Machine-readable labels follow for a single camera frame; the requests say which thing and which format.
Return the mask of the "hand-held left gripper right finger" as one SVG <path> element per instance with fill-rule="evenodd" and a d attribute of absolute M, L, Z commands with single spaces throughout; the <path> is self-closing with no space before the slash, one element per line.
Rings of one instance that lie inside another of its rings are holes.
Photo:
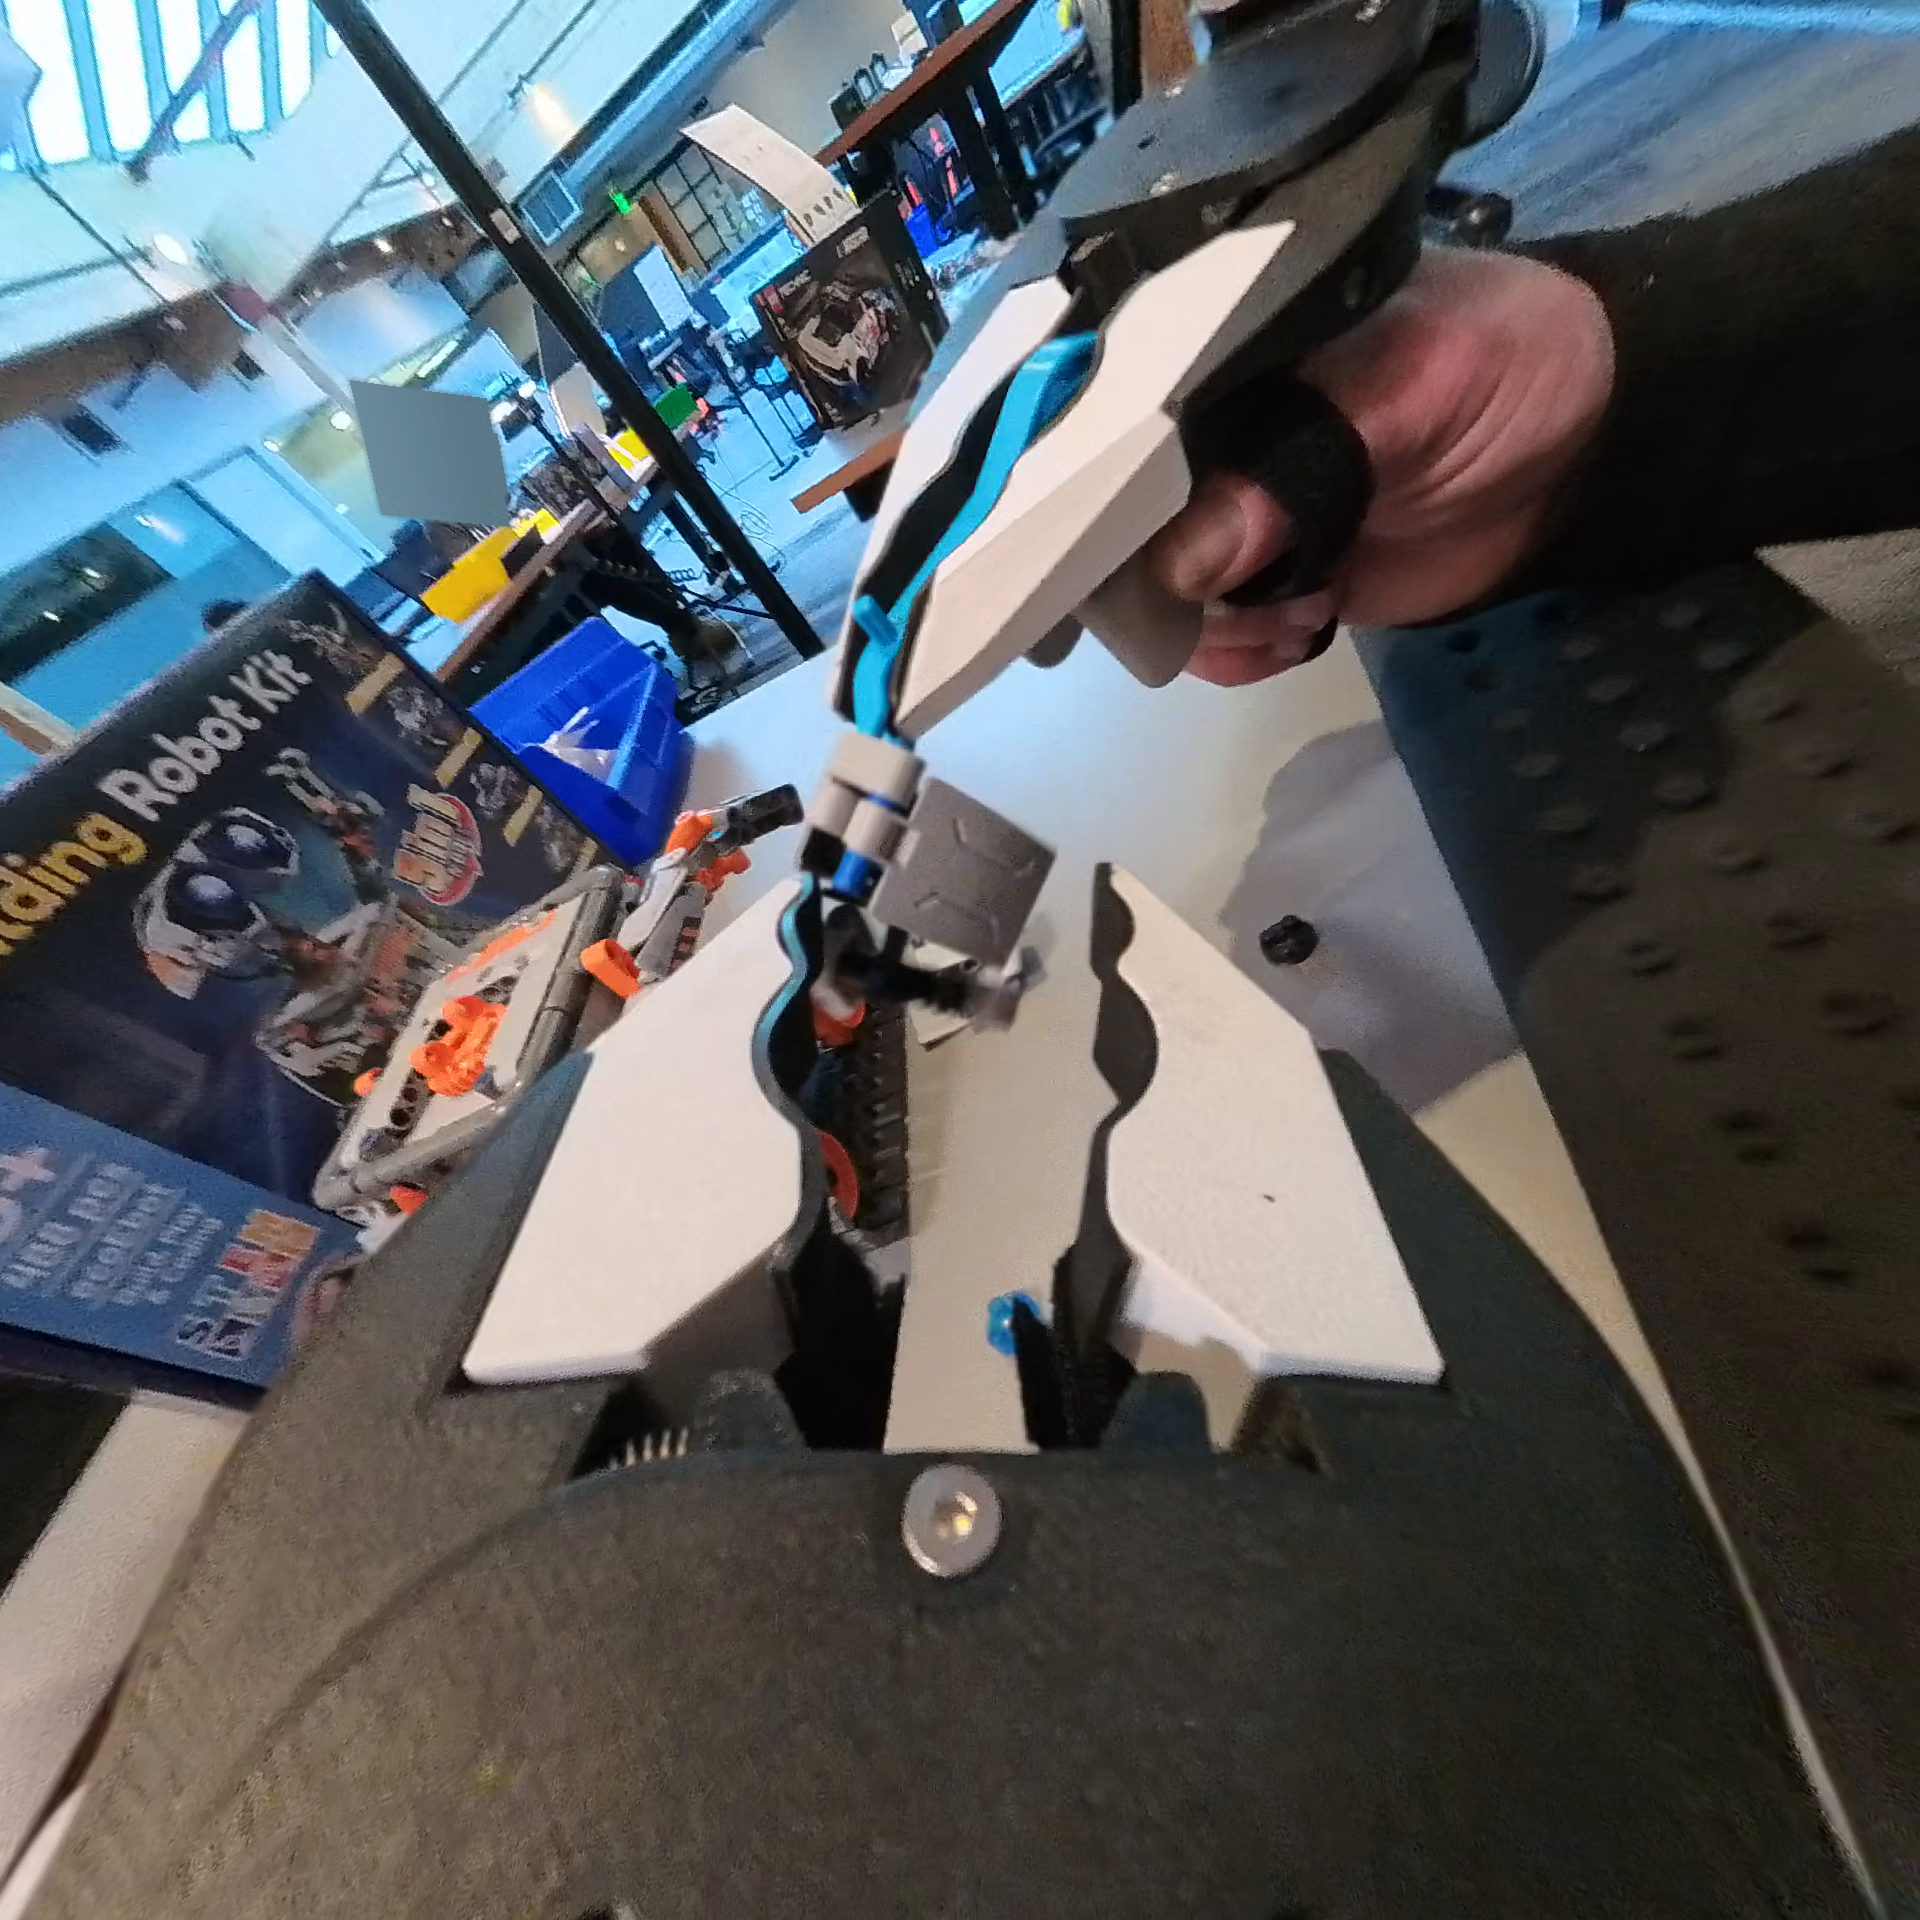
<path fill-rule="evenodd" d="M 1440 1387 L 1440 1353 L 1311 1024 L 1132 874 L 1096 864 L 1096 1339 L 1203 1406 L 1265 1375 Z"/>

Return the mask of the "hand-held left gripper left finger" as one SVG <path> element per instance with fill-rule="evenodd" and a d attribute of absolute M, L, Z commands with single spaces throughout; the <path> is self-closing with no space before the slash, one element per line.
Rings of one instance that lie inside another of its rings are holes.
<path fill-rule="evenodd" d="M 817 979 L 825 894 L 782 879 L 565 1071 L 464 1387 L 693 1400 L 709 1369 L 771 1369 L 792 1400 L 875 1389 L 879 1286 L 833 1231 L 833 1151 L 801 1117 Z"/>

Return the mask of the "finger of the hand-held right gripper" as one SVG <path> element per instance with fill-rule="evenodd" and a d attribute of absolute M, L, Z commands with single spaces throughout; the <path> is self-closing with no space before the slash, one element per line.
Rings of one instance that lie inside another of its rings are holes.
<path fill-rule="evenodd" d="M 1090 381 L 1090 327 L 1067 284 L 1044 271 L 975 307 L 975 340 L 913 409 L 875 540 L 849 574 L 837 720 L 863 736 L 913 736 L 901 677 L 913 663 L 922 601 L 985 513 L 1011 462 L 1067 417 Z"/>
<path fill-rule="evenodd" d="M 1054 261 L 1045 271 L 1067 284 L 1074 325 L 1096 327 L 1096 374 L 1067 424 L 1054 424 L 1020 462 L 985 553 L 965 553 L 956 585 L 1035 585 L 1035 629 L 1059 616 L 1054 632 L 1104 643 L 1132 684 L 1177 684 L 1199 656 L 1203 613 L 1148 585 L 1136 553 L 1199 489 L 1189 424 L 1203 389 L 1278 325 L 1293 261 L 1293 217 L 1236 226 L 1177 264 L 1123 271 L 1104 313 L 1090 264 Z"/>

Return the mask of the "light grey toy block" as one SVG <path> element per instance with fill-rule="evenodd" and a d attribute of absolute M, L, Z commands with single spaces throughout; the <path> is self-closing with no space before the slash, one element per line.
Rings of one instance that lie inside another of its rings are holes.
<path fill-rule="evenodd" d="M 1020 951 L 1054 853 L 922 773 L 922 749 L 847 732 L 801 809 L 801 972 L 847 1009 L 930 1009 L 1005 1036 L 1035 981 Z"/>

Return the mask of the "person's right forearm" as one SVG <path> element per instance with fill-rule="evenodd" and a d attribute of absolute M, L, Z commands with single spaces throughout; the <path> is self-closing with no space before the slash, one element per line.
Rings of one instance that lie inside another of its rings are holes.
<path fill-rule="evenodd" d="M 1695 217 L 1519 250 L 1601 299 L 1620 389 L 1506 588 L 1920 527 L 1920 129 Z"/>

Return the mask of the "person's right hand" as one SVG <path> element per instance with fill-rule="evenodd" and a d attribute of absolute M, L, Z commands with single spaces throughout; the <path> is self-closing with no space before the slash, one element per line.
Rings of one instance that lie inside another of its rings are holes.
<path fill-rule="evenodd" d="M 1419 250 L 1406 289 L 1301 367 L 1362 443 L 1368 508 L 1324 588 L 1231 606 L 1293 551 L 1252 462 L 1199 477 L 1152 533 L 1152 585 L 1203 613 L 1189 677 L 1275 684 L 1328 629 L 1429 629 L 1488 601 L 1548 533 L 1601 427 L 1620 343 L 1593 289 L 1519 250 Z"/>

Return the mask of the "black toy box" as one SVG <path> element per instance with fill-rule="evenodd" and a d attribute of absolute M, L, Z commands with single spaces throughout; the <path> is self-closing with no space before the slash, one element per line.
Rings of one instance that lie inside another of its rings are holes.
<path fill-rule="evenodd" d="M 941 289 L 885 190 L 760 284 L 752 313 L 825 427 L 913 400 L 951 340 Z"/>

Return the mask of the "grey orange tracked toy robot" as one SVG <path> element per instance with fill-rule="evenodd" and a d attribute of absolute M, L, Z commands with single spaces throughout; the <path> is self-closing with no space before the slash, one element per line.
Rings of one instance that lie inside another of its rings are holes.
<path fill-rule="evenodd" d="M 720 886 L 790 825 L 790 781 L 689 809 L 645 874 L 591 864 L 468 942 L 350 1082 L 318 1208 L 359 1231 L 415 1218 L 565 1057 L 693 956 Z"/>

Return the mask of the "wooden office table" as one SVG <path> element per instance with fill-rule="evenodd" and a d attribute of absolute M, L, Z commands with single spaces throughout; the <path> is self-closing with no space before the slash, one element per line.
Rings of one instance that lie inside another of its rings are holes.
<path fill-rule="evenodd" d="M 849 160 L 861 175 L 893 184 L 893 142 L 922 137 L 930 118 L 951 129 L 956 160 L 969 175 L 969 206 L 990 242 L 1011 242 L 1044 195 L 1035 167 L 1011 142 L 1005 101 L 990 83 L 990 62 L 1020 34 L 1035 0 L 990 0 L 975 24 L 941 34 L 893 94 L 879 94 L 833 151 L 817 151 L 825 167 Z M 792 513 L 817 513 L 833 496 L 849 496 L 861 521 L 875 521 L 879 483 L 893 468 L 908 409 L 885 409 L 879 424 L 849 427 L 849 457 L 792 489 Z"/>

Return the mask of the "black metal pole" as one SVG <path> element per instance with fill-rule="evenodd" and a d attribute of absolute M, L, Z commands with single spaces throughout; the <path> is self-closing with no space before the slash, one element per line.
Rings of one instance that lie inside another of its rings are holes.
<path fill-rule="evenodd" d="M 552 250 L 517 234 L 516 206 L 495 190 L 485 160 L 464 151 L 464 137 L 445 118 L 445 105 L 422 94 L 395 34 L 373 24 L 366 0 L 318 0 L 347 58 L 373 80 L 373 94 L 395 105 L 411 142 L 427 154 L 427 167 L 459 190 L 459 206 L 495 234 L 502 261 L 526 289 L 526 299 L 552 313 L 552 327 L 587 357 L 587 374 L 602 389 L 609 417 L 637 438 L 637 447 L 664 462 L 665 496 L 684 496 L 720 553 L 739 573 L 752 606 L 782 629 L 782 643 L 817 663 L 825 632 L 801 616 L 771 560 L 752 551 L 752 533 L 734 521 L 734 508 L 709 489 L 693 457 L 678 443 L 678 427 L 652 417 L 637 381 L 619 367 L 591 307 L 567 294 L 567 284 L 552 264 Z"/>

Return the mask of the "blue plastic bin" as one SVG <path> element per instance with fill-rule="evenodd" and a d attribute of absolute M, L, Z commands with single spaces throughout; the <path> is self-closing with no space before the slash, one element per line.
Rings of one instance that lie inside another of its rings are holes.
<path fill-rule="evenodd" d="M 609 616 L 567 629 L 526 666 L 468 703 L 587 836 L 619 864 L 645 864 L 689 796 L 689 732 L 678 720 L 678 677 Z"/>

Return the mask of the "yellow plastic bin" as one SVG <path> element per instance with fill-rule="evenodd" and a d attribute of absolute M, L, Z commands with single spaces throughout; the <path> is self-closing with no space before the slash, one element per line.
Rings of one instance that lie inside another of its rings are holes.
<path fill-rule="evenodd" d="M 557 533 L 557 513 L 517 513 L 477 533 L 433 585 L 422 585 L 422 613 L 464 629 L 477 616 Z"/>

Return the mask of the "black perforated mat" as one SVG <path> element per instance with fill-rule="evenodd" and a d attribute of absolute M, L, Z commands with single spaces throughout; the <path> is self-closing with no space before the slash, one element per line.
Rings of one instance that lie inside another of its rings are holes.
<path fill-rule="evenodd" d="M 1765 560 L 1359 656 L 1857 1860 L 1915 1916 L 1915 684 Z"/>

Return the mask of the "blue robot kit box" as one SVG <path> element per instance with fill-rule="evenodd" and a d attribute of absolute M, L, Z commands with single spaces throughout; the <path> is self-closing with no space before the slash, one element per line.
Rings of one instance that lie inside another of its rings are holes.
<path fill-rule="evenodd" d="M 325 1159 L 415 996 L 609 853 L 292 574 L 0 809 L 8 1364 L 249 1406 L 336 1306 Z"/>

